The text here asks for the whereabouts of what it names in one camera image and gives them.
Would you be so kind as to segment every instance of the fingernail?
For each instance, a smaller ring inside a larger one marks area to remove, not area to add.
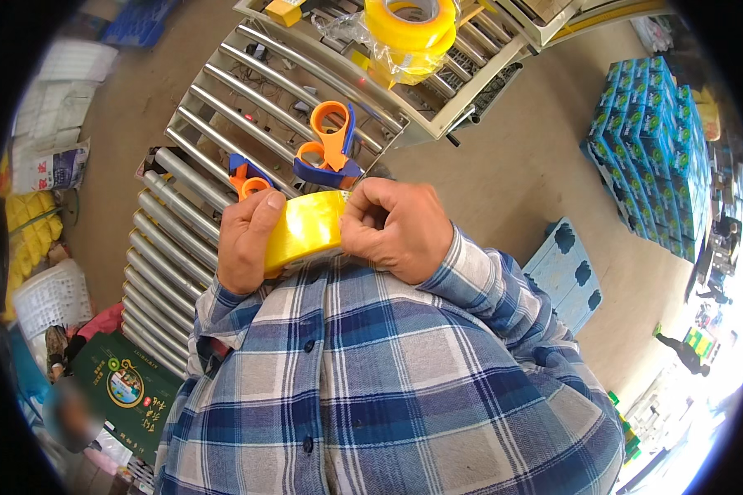
[[[284,198],[284,195],[281,193],[272,193],[269,196],[267,196],[267,204],[277,210],[280,210],[281,208],[283,208],[284,203],[286,203],[286,199]]]

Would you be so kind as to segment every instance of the concrete floor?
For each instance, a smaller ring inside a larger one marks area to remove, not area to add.
[[[143,189],[135,169],[150,146],[169,144],[165,125],[236,24],[234,1],[213,0],[208,7],[184,2],[153,50],[121,51],[115,73],[93,101],[80,135],[91,137],[80,219],[65,235],[99,310],[123,293],[127,234]],[[597,378],[620,397],[622,411],[674,355],[651,332],[660,321],[677,337],[671,329],[692,270],[691,263],[627,232],[577,148],[608,65],[642,56],[628,23],[580,35],[526,59],[482,124],[456,132],[461,147],[442,139],[384,159],[399,180],[433,184],[447,213],[480,245],[509,252],[521,264],[544,241],[548,223],[572,220],[604,295],[577,339]],[[684,330],[677,329],[680,338]]]

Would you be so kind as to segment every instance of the plaid shirt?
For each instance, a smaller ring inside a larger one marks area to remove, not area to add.
[[[550,300],[456,227],[418,286],[327,257],[251,295],[215,279],[196,308],[163,493],[608,493],[619,473],[620,422]]]

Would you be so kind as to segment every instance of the hand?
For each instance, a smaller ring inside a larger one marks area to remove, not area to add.
[[[446,257],[454,228],[429,184],[370,177],[349,196],[339,219],[341,248],[413,285]]]
[[[265,252],[286,198],[265,189],[223,210],[218,241],[218,281],[235,294],[250,294],[265,279]]]

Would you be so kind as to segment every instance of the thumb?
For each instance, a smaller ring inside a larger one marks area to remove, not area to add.
[[[338,219],[338,226],[341,231],[341,249],[344,252],[373,262],[378,261],[377,254],[385,240],[384,231],[366,226],[350,214],[343,214]]]
[[[259,243],[258,247],[266,250],[267,240],[272,233],[272,229],[278,224],[285,205],[286,198],[283,194],[278,191],[267,194],[267,197],[256,206],[253,216],[250,217],[250,225],[248,226],[250,235],[246,243]]]

